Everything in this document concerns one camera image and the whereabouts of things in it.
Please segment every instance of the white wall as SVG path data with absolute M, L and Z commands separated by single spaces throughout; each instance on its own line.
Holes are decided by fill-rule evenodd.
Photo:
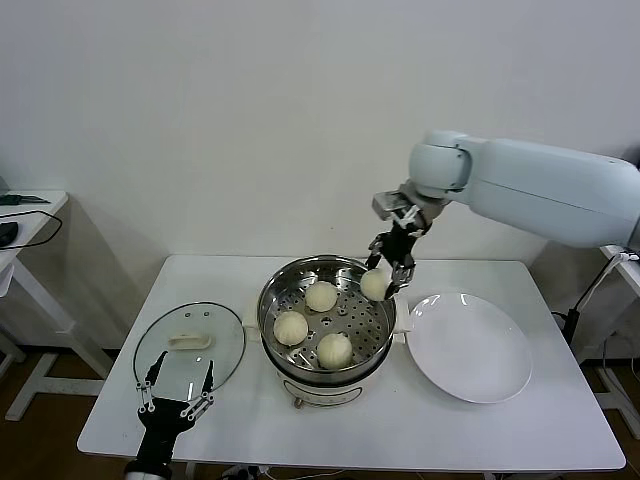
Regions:
M 363 255 L 372 194 L 427 129 L 639 139 L 639 17 L 635 0 L 4 1 L 0 175 L 72 197 L 65 237 L 26 261 L 117 345 L 169 253 Z M 543 246 L 451 206 L 417 256 Z M 12 295 L 10 329 L 51 342 Z

